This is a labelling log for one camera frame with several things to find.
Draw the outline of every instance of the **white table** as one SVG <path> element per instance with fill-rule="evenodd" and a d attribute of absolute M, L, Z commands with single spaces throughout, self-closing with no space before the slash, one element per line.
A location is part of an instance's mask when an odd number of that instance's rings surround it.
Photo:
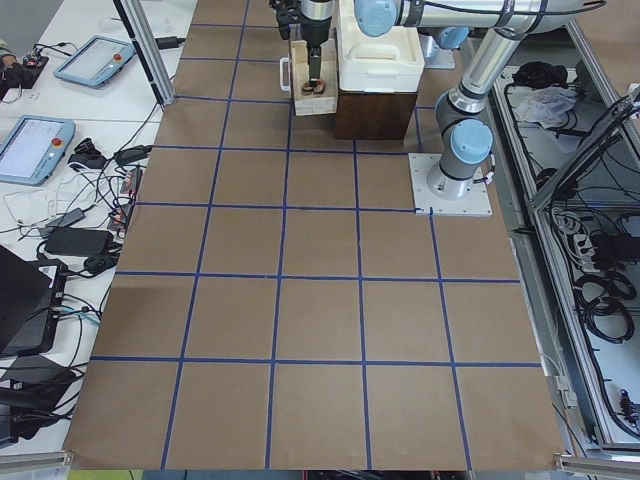
<path fill-rule="evenodd" d="M 197 0 L 145 1 L 143 5 L 156 37 L 185 37 Z M 65 0 L 45 30 L 40 43 L 51 45 L 72 42 L 78 47 L 93 35 L 128 41 L 129 37 L 118 20 L 112 0 Z M 173 75 L 180 60 L 181 48 L 161 51 L 167 72 Z M 13 104 L 0 104 L 0 115 L 19 117 L 23 114 L 83 120 L 143 121 L 156 103 L 140 63 L 134 57 L 107 85 L 91 89 L 59 80 L 53 72 L 67 59 L 45 50 L 49 63 L 35 87 L 25 90 Z M 7 93 L 13 98 L 14 90 Z M 156 112 L 152 121 L 160 121 Z"/>
<path fill-rule="evenodd" d="M 185 37 L 196 3 L 197 0 L 161 0 L 144 1 L 143 5 L 154 35 Z M 64 41 L 73 42 L 80 47 L 93 35 L 128 40 L 122 24 L 117 20 L 110 20 L 117 16 L 112 0 L 64 0 L 40 43 L 55 44 Z M 176 71 L 180 50 L 162 51 L 169 75 Z M 22 98 L 14 104 L 0 105 L 0 141 L 7 136 L 17 118 L 24 114 L 73 119 L 76 122 L 76 134 L 67 148 L 65 158 L 41 187 L 0 183 L 0 231 L 15 226 L 4 196 L 16 192 L 33 196 L 38 191 L 56 191 L 60 182 L 70 175 L 67 159 L 73 153 L 73 147 L 82 139 L 91 137 L 96 147 L 108 157 L 142 125 L 156 103 L 138 58 L 126 65 L 105 87 L 93 90 L 53 77 L 53 71 L 66 57 L 51 51 L 47 51 L 46 55 L 50 57 L 49 64 L 38 79 L 36 87 L 24 91 Z M 12 98 L 14 93 L 10 91 L 7 99 Z M 161 117 L 162 111 L 157 109 L 130 146 L 153 143 Z M 33 207 L 37 207 L 37 202 L 33 202 Z M 95 207 L 75 226 L 95 227 L 105 219 L 107 213 L 108 208 Z M 40 240 L 27 238 L 18 241 L 19 238 L 19 232 L 0 234 L 0 244 L 25 260 L 35 259 Z M 72 270 L 80 270 L 84 260 L 78 257 L 60 259 Z M 94 279 L 69 279 L 65 292 L 83 298 L 97 307 L 111 284 L 113 273 L 112 269 Z M 71 300 L 65 300 L 64 303 L 80 305 Z M 77 346 L 79 330 L 79 321 L 75 317 L 61 321 L 53 348 L 44 356 L 60 365 L 68 365 Z M 88 361 L 96 333 L 97 327 L 84 321 L 82 341 L 74 363 Z M 12 360 L 0 362 L 0 366 L 9 366 L 11 362 Z M 80 381 L 71 385 L 61 402 L 74 395 L 80 385 Z M 31 440 L 20 439 L 17 444 L 3 448 L 0 455 L 60 451 L 68 428 L 68 421 L 58 421 L 50 427 L 40 429 Z"/>

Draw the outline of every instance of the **blue tape line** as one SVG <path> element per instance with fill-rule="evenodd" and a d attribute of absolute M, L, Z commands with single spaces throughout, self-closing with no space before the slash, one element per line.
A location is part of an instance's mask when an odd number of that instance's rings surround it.
<path fill-rule="evenodd" d="M 422 133 L 420 132 L 420 119 L 418 118 L 418 108 L 413 109 L 413 118 L 416 121 L 416 133 L 418 134 L 418 145 L 420 146 L 420 151 L 424 152 L 424 145 L 422 143 Z"/>
<path fill-rule="evenodd" d="M 294 358 L 216 358 L 216 357 L 144 357 L 92 355 L 91 361 L 97 362 L 166 362 L 178 363 L 254 363 L 260 365 L 366 365 L 369 367 L 456 367 L 456 368 L 542 368 L 537 362 L 422 362 L 411 360 L 318 360 Z"/>
<path fill-rule="evenodd" d="M 136 205 L 144 205 L 149 207 L 209 207 L 207 203 L 178 203 L 178 202 L 153 202 L 140 201 Z M 234 203 L 214 203 L 214 208 L 243 208 L 247 210 L 319 210 L 329 212 L 374 212 L 374 213 L 415 213 L 413 209 L 400 208 L 358 208 L 358 207 L 325 207 L 325 206 L 307 206 L 307 205 L 243 205 Z"/>
<path fill-rule="evenodd" d="M 187 62 L 235 62 L 234 58 L 224 57 L 182 57 L 180 61 L 186 60 Z M 260 58 L 239 58 L 238 62 L 251 62 L 251 63 L 280 63 L 279 60 L 263 60 Z"/>
<path fill-rule="evenodd" d="M 287 233 L 287 196 L 289 193 L 289 166 L 291 160 L 291 153 L 289 147 L 291 146 L 291 131 L 293 125 L 293 106 L 289 105 L 289 118 L 287 126 L 287 153 L 284 168 L 284 190 L 282 192 L 282 205 L 285 207 L 282 211 L 282 230 L 280 232 L 280 252 L 278 257 L 278 280 L 276 287 L 276 305 L 273 318 L 273 338 L 271 343 L 271 370 L 269 372 L 269 403 L 267 406 L 267 433 L 266 433 L 266 447 L 264 453 L 264 468 L 270 468 L 271 465 L 271 439 L 273 435 L 273 392 L 276 382 L 276 363 L 277 349 L 278 349 L 278 327 L 280 321 L 280 296 L 282 292 L 282 271 L 284 266 L 284 248 L 285 238 Z"/>
<path fill-rule="evenodd" d="M 250 100 L 244 98 L 216 98 L 206 97 L 202 95 L 180 95 L 176 94 L 176 98 L 186 98 L 187 100 L 202 100 L 204 102 L 230 102 L 230 103 L 267 103 L 277 105 L 288 105 L 290 102 L 286 100 Z"/>
<path fill-rule="evenodd" d="M 245 10 L 244 10 L 244 18 L 243 18 L 243 24 L 246 22 L 247 19 L 247 13 L 249 11 L 249 0 L 246 0 L 245 2 Z M 234 68 L 233 68 L 233 76 L 231 79 L 231 87 L 229 88 L 229 99 L 232 98 L 233 96 L 233 87 L 235 85 L 235 79 L 236 79 L 236 74 L 238 72 L 238 62 L 237 59 L 240 57 L 240 49 L 242 48 L 242 40 L 244 37 L 244 27 L 242 28 L 242 30 L 240 31 L 240 40 L 238 42 L 238 50 L 236 52 L 236 63 L 234 64 Z M 228 124 L 228 120 L 229 120 L 229 110 L 231 108 L 231 103 L 227 102 L 227 108 L 226 108 L 226 112 L 225 112 L 225 117 L 224 117 L 224 123 L 222 126 L 222 133 L 220 134 L 220 145 L 222 146 L 224 144 L 224 137 L 225 137 L 225 133 L 227 130 L 227 124 Z M 222 151 L 220 149 L 218 149 L 218 158 L 217 158 L 217 162 L 216 162 L 216 169 L 215 169 L 215 173 L 213 175 L 213 181 L 211 184 L 211 191 L 209 193 L 209 204 L 213 203 L 213 197 L 214 197 L 214 193 L 215 193 L 215 189 L 216 189 L 216 182 L 217 182 L 217 178 L 218 178 L 218 171 L 220 168 L 220 155 L 222 154 Z M 205 218 L 205 223 L 204 223 L 204 229 L 202 232 L 202 241 L 200 244 L 200 252 L 198 254 L 198 263 L 197 263 L 197 267 L 196 267 L 196 276 L 195 276 L 195 280 L 193 282 L 193 290 L 191 292 L 191 299 L 189 302 L 189 311 L 187 314 L 187 322 L 185 325 L 185 329 L 184 329 L 184 336 L 182 339 L 182 348 L 180 351 L 180 361 L 178 362 L 178 372 L 176 375 L 176 383 L 175 383 L 175 387 L 174 387 L 174 391 L 173 391 L 173 399 L 171 402 L 171 410 L 169 412 L 169 421 L 167 422 L 167 433 L 165 436 L 165 442 L 164 442 L 164 449 L 162 452 L 162 460 L 160 462 L 160 468 L 162 470 L 164 470 L 167 466 L 167 459 L 168 459 L 168 455 L 169 455 L 169 445 L 171 444 L 171 435 L 173 434 L 173 422 L 175 419 L 175 412 L 176 412 L 176 407 L 177 407 L 177 403 L 178 403 L 178 394 L 180 391 L 180 381 L 182 379 L 182 370 L 184 367 L 184 358 L 186 357 L 186 350 L 187 350 L 187 342 L 189 340 L 189 330 L 191 328 L 191 321 L 193 318 L 193 310 L 194 310 L 194 306 L 195 306 L 195 300 L 196 300 L 196 294 L 198 291 L 198 282 L 199 282 L 199 276 L 197 275 L 201 268 L 202 268 L 202 260 L 204 258 L 204 251 L 206 248 L 206 242 L 207 242 L 207 232 L 209 230 L 209 222 L 211 220 L 211 213 L 212 213 L 212 207 L 208 206 L 207 207 L 207 215 Z"/>
<path fill-rule="evenodd" d="M 367 340 L 364 316 L 364 287 L 362 284 L 362 232 L 360 229 L 360 186 L 358 179 L 358 154 L 356 152 L 356 141 L 352 141 L 353 146 L 353 177 L 355 185 L 356 201 L 356 242 L 358 245 L 358 303 L 360 309 L 360 350 L 362 355 L 362 402 L 364 408 L 364 439 L 365 452 L 367 456 L 367 470 L 373 469 L 373 459 L 371 455 L 371 428 L 369 424 L 369 386 L 367 382 Z"/>
<path fill-rule="evenodd" d="M 211 277 L 211 278 L 268 278 L 283 280 L 335 280 L 349 281 L 362 280 L 363 282 L 396 282 L 396 283 L 488 283 L 488 284 L 519 284 L 519 280 L 490 279 L 490 278 L 402 278 L 402 277 L 352 277 L 352 276 L 322 276 L 322 275 L 278 275 L 267 273 L 216 273 L 216 272 L 156 272 L 156 271 L 136 271 L 118 270 L 115 273 L 120 276 L 158 276 L 158 277 Z"/>
<path fill-rule="evenodd" d="M 442 303 L 442 317 L 444 319 L 444 327 L 447 335 L 447 346 L 449 348 L 449 359 L 451 360 L 451 374 L 453 377 L 453 390 L 456 397 L 456 406 L 458 408 L 458 420 L 460 422 L 460 432 L 462 434 L 462 446 L 464 448 L 464 456 L 467 463 L 467 470 L 473 469 L 471 462 L 471 452 L 469 450 L 469 440 L 467 438 L 467 429 L 464 423 L 464 413 L 462 411 L 462 398 L 460 396 L 460 385 L 458 383 L 458 373 L 455 365 L 455 355 L 453 351 L 453 341 L 451 340 L 451 328 L 449 326 L 449 316 L 447 314 L 447 300 L 444 292 L 444 283 L 442 282 L 442 269 L 440 267 L 440 255 L 438 251 L 438 238 L 436 235 L 435 222 L 433 221 L 433 212 L 429 215 L 429 226 L 431 227 L 431 239 L 433 241 L 433 253 L 436 261 L 436 272 L 438 274 L 438 286 L 440 290 L 440 302 Z"/>

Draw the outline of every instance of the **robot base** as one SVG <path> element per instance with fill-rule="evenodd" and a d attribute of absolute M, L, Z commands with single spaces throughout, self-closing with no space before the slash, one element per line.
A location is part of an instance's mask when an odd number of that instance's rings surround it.
<path fill-rule="evenodd" d="M 446 200 L 439 197 L 427 186 L 427 174 L 433 165 L 440 161 L 440 154 L 410 153 L 411 184 L 413 186 L 413 204 L 418 215 L 448 215 L 490 217 L 491 204 L 484 183 L 474 183 L 471 191 L 459 200 Z M 474 179 L 483 177 L 480 169 Z"/>

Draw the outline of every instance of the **cable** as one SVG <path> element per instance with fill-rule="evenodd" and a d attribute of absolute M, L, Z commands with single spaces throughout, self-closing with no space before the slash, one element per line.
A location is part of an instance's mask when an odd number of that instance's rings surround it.
<path fill-rule="evenodd" d="M 571 425 L 569 425 L 569 421 L 566 418 L 564 418 L 564 415 L 562 414 L 560 409 L 558 407 L 556 407 L 556 405 L 554 403 L 551 403 L 551 406 L 556 411 L 558 416 L 562 419 L 564 424 L 567 426 L 567 430 L 569 430 L 569 433 L 571 434 L 573 439 L 576 441 L 576 444 L 578 445 L 578 448 L 580 449 L 580 452 L 582 453 L 582 456 L 584 456 L 586 458 L 587 457 L 587 451 L 584 449 L 584 447 L 580 443 L 580 440 L 578 440 L 578 436 L 576 435 L 576 432 L 573 431 L 573 428 L 571 428 Z"/>
<path fill-rule="evenodd" d="M 518 140 L 520 142 L 520 146 L 522 148 L 522 152 L 524 153 L 524 156 L 527 159 L 527 163 L 529 165 L 529 173 L 531 173 L 531 176 L 533 178 L 536 178 L 538 174 L 533 170 L 533 165 L 538 167 L 538 169 L 540 169 L 540 171 L 544 170 L 544 167 L 542 165 L 540 165 L 540 163 L 535 158 L 533 158 L 531 153 L 529 153 L 529 150 L 527 148 L 527 144 L 524 141 L 524 137 L 522 136 L 522 132 L 520 132 L 520 127 L 518 126 L 518 119 L 516 118 L 516 114 L 513 111 L 513 105 L 511 104 L 511 101 L 509 100 L 509 90 L 511 88 L 513 88 L 513 87 L 516 87 L 516 86 L 523 86 L 523 85 L 518 85 L 516 83 L 509 83 L 509 84 L 505 85 L 504 91 L 503 91 L 504 92 L 504 99 L 507 102 L 507 107 L 509 108 L 509 116 L 511 117 L 511 122 L 513 124 L 513 128 L 514 128 L 514 131 L 516 133 L 516 136 L 518 137 Z"/>
<path fill-rule="evenodd" d="M 473 13 L 473 14 L 479 14 L 479 15 L 498 15 L 501 16 L 502 15 L 502 11 L 501 10 L 474 10 L 471 8 L 464 8 L 464 7 L 454 7 L 451 5 L 443 5 L 441 3 L 437 3 L 437 2 L 430 2 L 430 1 L 425 1 L 424 4 L 426 6 L 430 6 L 430 7 L 435 7 L 435 8 L 441 8 L 443 10 L 450 10 L 452 12 L 459 12 L 459 13 Z M 594 0 L 591 2 L 586 2 L 584 5 L 589 5 L 587 7 L 584 8 L 580 8 L 580 9 L 576 9 L 576 10 L 565 10 L 562 12 L 529 12 L 529 11 L 524 11 L 524 10 L 514 10 L 512 15 L 518 15 L 518 16 L 526 16 L 526 17 L 546 17 L 546 16 L 562 16 L 562 15 L 577 15 L 579 13 L 584 13 L 584 12 L 590 12 L 592 10 L 596 10 L 598 8 L 602 8 L 607 4 L 606 0 Z"/>

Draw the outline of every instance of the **white box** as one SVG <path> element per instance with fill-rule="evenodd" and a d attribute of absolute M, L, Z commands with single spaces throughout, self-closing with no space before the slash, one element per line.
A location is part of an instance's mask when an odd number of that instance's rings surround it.
<path fill-rule="evenodd" d="M 393 27 L 381 37 L 360 31 L 353 0 L 337 4 L 340 89 L 356 92 L 415 92 L 424 57 L 415 28 Z"/>
<path fill-rule="evenodd" d="M 338 107 L 338 74 L 336 72 L 335 38 L 322 44 L 322 66 L 320 77 L 325 81 L 321 95 L 302 95 L 302 84 L 309 80 L 307 64 L 307 43 L 303 40 L 291 41 L 291 88 L 296 115 L 324 115 L 335 113 Z"/>

